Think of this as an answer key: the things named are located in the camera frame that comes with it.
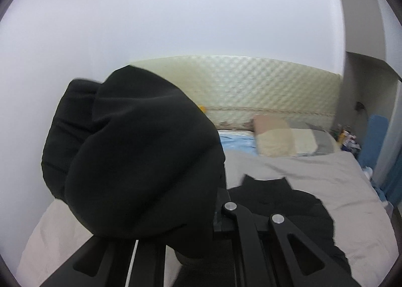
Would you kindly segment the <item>beige patchwork pillow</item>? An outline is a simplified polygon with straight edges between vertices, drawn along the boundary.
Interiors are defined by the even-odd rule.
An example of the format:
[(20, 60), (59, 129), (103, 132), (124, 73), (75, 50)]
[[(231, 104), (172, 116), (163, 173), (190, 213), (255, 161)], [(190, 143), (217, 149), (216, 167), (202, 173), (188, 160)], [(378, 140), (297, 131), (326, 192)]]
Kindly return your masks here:
[(322, 156), (338, 152), (337, 141), (325, 129), (271, 115), (253, 118), (259, 155), (271, 158)]

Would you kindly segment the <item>blue curtain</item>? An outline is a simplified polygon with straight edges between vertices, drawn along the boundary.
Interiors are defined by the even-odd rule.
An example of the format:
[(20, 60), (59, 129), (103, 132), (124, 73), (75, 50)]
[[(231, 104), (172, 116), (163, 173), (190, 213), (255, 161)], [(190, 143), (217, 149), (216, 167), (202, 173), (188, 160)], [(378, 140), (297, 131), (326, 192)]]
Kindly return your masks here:
[(382, 185), (382, 190), (394, 207), (401, 202), (402, 195), (402, 151), (400, 150), (396, 160), (387, 174), (386, 180)]

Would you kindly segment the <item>cream quilted headboard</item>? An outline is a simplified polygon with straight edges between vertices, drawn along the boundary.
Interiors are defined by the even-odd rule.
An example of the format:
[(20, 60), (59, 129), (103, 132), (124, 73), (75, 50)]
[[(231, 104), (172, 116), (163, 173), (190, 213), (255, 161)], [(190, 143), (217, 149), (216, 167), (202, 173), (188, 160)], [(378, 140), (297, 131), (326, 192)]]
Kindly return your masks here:
[(247, 56), (175, 56), (132, 62), (180, 88), (218, 129), (249, 130), (255, 115), (329, 129), (342, 76), (311, 66)]

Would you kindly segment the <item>blue bed sheet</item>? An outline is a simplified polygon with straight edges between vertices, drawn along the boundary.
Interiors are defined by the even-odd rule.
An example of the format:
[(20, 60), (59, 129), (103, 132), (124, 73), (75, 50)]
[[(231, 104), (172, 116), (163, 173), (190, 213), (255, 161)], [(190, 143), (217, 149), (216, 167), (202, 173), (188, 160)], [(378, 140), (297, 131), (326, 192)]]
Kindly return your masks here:
[(254, 134), (247, 130), (219, 130), (222, 148), (227, 151), (258, 155)]

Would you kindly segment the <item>black puffer jacket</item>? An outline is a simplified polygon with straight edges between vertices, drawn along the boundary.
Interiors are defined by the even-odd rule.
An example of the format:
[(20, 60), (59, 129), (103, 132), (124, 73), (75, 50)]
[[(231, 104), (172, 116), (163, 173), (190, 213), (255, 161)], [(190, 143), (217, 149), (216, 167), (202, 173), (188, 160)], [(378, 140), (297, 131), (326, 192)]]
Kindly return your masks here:
[(75, 79), (44, 146), (44, 181), (92, 237), (155, 234), (181, 263), (175, 286), (235, 286), (231, 242), (215, 232), (217, 193), (259, 216), (280, 213), (343, 270), (322, 202), (286, 178), (245, 175), (228, 188), (214, 124), (178, 87), (133, 66), (102, 83)]

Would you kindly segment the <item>yellow pillow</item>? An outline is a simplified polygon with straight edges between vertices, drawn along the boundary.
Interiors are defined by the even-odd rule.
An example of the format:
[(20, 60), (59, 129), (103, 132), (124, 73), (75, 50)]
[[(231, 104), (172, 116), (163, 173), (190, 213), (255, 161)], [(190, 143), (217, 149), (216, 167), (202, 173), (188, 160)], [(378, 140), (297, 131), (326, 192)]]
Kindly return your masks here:
[(207, 112), (206, 107), (203, 106), (203, 105), (199, 105), (198, 108), (202, 111), (202, 113), (206, 113), (206, 112)]

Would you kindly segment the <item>grey bed blanket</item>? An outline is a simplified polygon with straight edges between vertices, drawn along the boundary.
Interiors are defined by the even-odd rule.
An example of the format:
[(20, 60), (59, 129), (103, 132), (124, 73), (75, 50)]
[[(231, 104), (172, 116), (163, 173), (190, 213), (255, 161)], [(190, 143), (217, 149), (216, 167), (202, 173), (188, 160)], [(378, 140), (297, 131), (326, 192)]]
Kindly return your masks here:
[[(353, 155), (269, 158), (226, 152), (228, 188), (244, 175), (257, 180), (285, 177), (295, 190), (320, 199), (332, 217), (335, 244), (348, 259), (352, 277), (361, 286), (379, 286), (398, 258), (390, 218)], [(21, 286), (40, 286), (89, 238), (91, 233), (68, 206), (55, 199), (34, 228), (16, 279)]]

